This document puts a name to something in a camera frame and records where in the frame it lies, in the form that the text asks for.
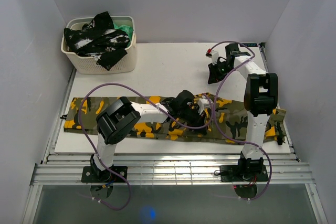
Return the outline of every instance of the black mounting plate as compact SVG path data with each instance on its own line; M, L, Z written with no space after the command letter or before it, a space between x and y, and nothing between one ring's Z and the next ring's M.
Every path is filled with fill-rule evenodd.
M123 174L122 176L127 179L127 166L112 166L110 167L110 169L118 174ZM123 181L121 178L119 178L118 176L114 176L112 174L111 178L103 181L104 183L108 183L110 181L114 180L114 183L124 183L125 181ZM83 172L82 172L82 179L81 181L83 183L103 183L101 180L98 179L98 177L92 172L91 166L85 166L83 168Z
M222 182L242 182L243 179L238 175L238 166L237 165L221 165L219 167L221 173L226 172L227 175L221 175ZM257 174L257 182L266 182L268 181L268 174L266 171L266 166L262 166L262 171L260 174Z

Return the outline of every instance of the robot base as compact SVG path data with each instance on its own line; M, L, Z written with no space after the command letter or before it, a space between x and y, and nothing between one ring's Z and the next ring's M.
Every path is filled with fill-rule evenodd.
M120 174L122 177L127 179L127 166L112 166L110 169L118 174ZM85 166L83 168L82 172L82 179L81 182L83 183L108 183L114 180L114 183L124 183L124 181L113 174L110 174L109 172L106 172L107 177L99 179L91 169L91 166Z
M221 165L219 167L221 171L221 181L222 182L242 182L244 179L241 174L238 172L237 165ZM257 175L257 182L266 182L268 181L268 174L266 171L265 165L262 166L261 173Z

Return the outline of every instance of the camouflage fabric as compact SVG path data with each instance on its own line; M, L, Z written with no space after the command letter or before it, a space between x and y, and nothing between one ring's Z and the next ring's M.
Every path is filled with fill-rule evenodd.
M214 100L214 95L207 93L211 100ZM195 102L202 95L195 96ZM89 97L82 108L82 120L86 131L89 134L97 135L97 115L111 105L118 98L116 97ZM147 103L141 97L128 97L132 102ZM152 102L158 103L165 97L148 97ZM73 98L69 112L64 125L64 130L67 132L82 133L78 123L78 108L82 98ZM209 120L211 109L207 109L206 121ZM276 141L278 137L286 135L283 120L286 111L274 109L267 123L264 141ZM244 104L238 101L230 101L218 98L216 102L216 119L219 122L223 132L237 140L245 140L247 132L247 113ZM153 138L153 139L169 139L182 142L212 142L212 143L233 143L225 139L218 131L215 123L211 123L207 129L207 134L202 135L184 127L179 126L176 122L168 123L138 123L130 132L128 137L136 138Z

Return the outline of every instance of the cable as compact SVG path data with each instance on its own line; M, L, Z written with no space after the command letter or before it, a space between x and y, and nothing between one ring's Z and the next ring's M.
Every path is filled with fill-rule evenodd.
M247 48L247 49L252 53L252 56L251 56L248 60L246 60L246 61L244 61L243 63L239 64L237 67L233 68L233 69L232 69L232 70L225 76L225 78L221 81L221 83L220 83L219 86L218 86L218 89L217 89L217 92L216 92L216 95L215 95L215 98L214 98L214 101L213 101L213 107L211 106L212 111L215 111L215 108L216 108L216 101L217 101L217 98L218 98L219 91L221 90L221 88L222 88L224 82L227 80L227 78L229 77L229 75L230 75L231 73L233 73L234 71L236 71L236 70L237 70L239 67L241 67L242 65L246 64L247 62L249 62L251 59L253 59L253 58L256 56L256 54L255 54L249 47L245 46L245 45L242 44L242 43L236 42L236 41L222 41L222 42L219 42L219 43L215 44L210 50L214 49L215 47L217 47L218 45L223 44L223 43L237 43L237 44L239 44L240 46ZM107 207L109 207L109 208L111 208L111 209L113 209L113 210L122 210L122 209L124 209L124 208L129 204L129 202L130 202L130 200L131 200L131 185L130 185L130 183L128 182L128 180L126 180L123 176L121 176L120 174L118 174L118 173L112 171L110 168L108 168L108 167L103 163L103 161L102 161L101 158L99 157L99 153L98 153L97 148L95 147L95 145L94 145L94 143L92 142L91 138L89 137L88 133L87 133L87 132L85 131L85 129L84 129L84 126L83 126L83 123L82 123L82 118L81 118L82 107L83 107L85 101L87 100L87 98L88 98L93 92L95 92L97 89L100 89L100 88L105 87L105 86L120 86L120 87L126 88L126 89L132 91L133 93L137 94L137 95L140 96L141 98L145 99L149 104L153 105L154 107L156 107L156 105L155 105L155 103L153 103L152 101L150 101L149 99L147 99L145 96L143 96L142 94L140 94L139 92L137 92L137 91L134 90L133 88L130 88L130 87L128 87L128 86L126 86L126 85L123 85L123 84L120 84L120 83L113 83L113 82L111 82L111 83L104 83L104 84L101 84L101 85L99 85L99 86L93 88L93 89L92 89L92 90L91 90L91 91L90 91L90 92L83 98L83 100L82 100L82 102L81 102L81 104L80 104L80 106L79 106L79 110L78 110L78 122L79 122L79 125L81 126L81 129L82 129L82 131L83 131L83 134L85 135L85 137L88 139L89 143L91 144L91 146L92 146L94 152L98 155L98 160L99 160L100 164L101 164L107 171L109 171L110 173L114 174L115 176L120 177L123 181L125 181L125 183L126 183L127 186L128 186L128 189L129 189L129 197L128 197L126 203L125 203L122 207L114 207L114 206L112 206L112 205L110 205L110 204L104 202L104 201L101 200L101 199L97 199L97 200L98 200L98 202L101 202L102 204L106 205ZM210 100L210 98L209 98L206 94L203 94L203 95L205 95L205 97L207 98L207 100L209 101L209 103L210 103L210 105L211 105L211 100ZM231 141L233 141L233 142L235 142L235 143L238 143L238 144L251 144L251 145L253 145L253 146L259 148L259 149L262 151L262 153L263 153L263 154L267 157L267 159L268 159L269 167L270 167L270 172L269 172L269 179L268 179L268 181L267 181L266 186L264 187L264 189L262 190L262 192L261 192L259 195L257 195L256 197L254 197L254 198L252 198L252 199L257 199L257 198L259 198L259 197L266 191L266 189L268 188L268 185L269 185L269 183L270 183L270 180L271 180L271 175L272 175L272 165L271 165L271 161L270 161L269 156L268 156L267 153L263 150L263 148L261 148L259 145L255 144L255 143L246 142L246 141L239 141L239 140L235 140L235 139L233 139L233 138L227 136L227 135L220 129L220 127L219 127L219 125L218 125L218 123L217 123L217 120L216 120L216 113L212 113L212 117L211 117L211 118L209 119L209 121L208 121L206 124L204 124L203 126L199 126L199 127L191 127L191 126L187 126L187 125L182 124L181 122L179 122L178 120L176 120L174 117L172 117L169 113L167 113L166 111L164 111L162 108L158 108L158 109L159 109L161 112L163 112L165 115L167 115L171 120L173 120L173 121L175 121L177 124L179 124L180 126L185 127L185 128L187 128L187 129L190 129L190 130L199 130L199 129L202 129L202 128L204 128L204 127L207 127L207 126L212 122L212 120L214 120L214 121L215 121L215 125L216 125L216 127L218 128L219 132L220 132L225 138L227 138L227 139L229 139L229 140L231 140Z

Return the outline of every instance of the clothing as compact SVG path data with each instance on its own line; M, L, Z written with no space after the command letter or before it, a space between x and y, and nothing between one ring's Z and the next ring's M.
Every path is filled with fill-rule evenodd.
M211 100L214 95L207 93ZM194 102L202 95L196 95ZM152 102L158 103L163 101L166 97L148 97ZM131 102L146 103L141 97L128 97ZM116 101L116 97L89 97L84 103L82 108L82 121L85 130L89 134L97 135L97 115ZM81 127L78 122L78 108L82 102L82 98L73 98L69 112L64 125L66 132L82 133ZM209 120L211 109L206 109L206 119ZM274 109L271 114L266 131L264 141L277 141L279 137L286 136L284 129L284 117L286 111L281 109ZM216 102L216 119L219 122L221 130L237 140L244 141L247 132L247 112L244 104L238 101L230 101L218 98ZM182 142L212 142L212 143L233 143L225 139L218 131L215 123L211 123L207 129L207 134L202 135L197 132L187 130L179 126L176 122L167 123L138 123L130 132L128 137L136 138L154 138L154 139L169 139L173 141Z
M94 57L106 70L127 54L125 48L131 41L128 33L114 27L108 12L96 15L89 24L83 25L82 30L65 28L64 38L72 52L82 57Z

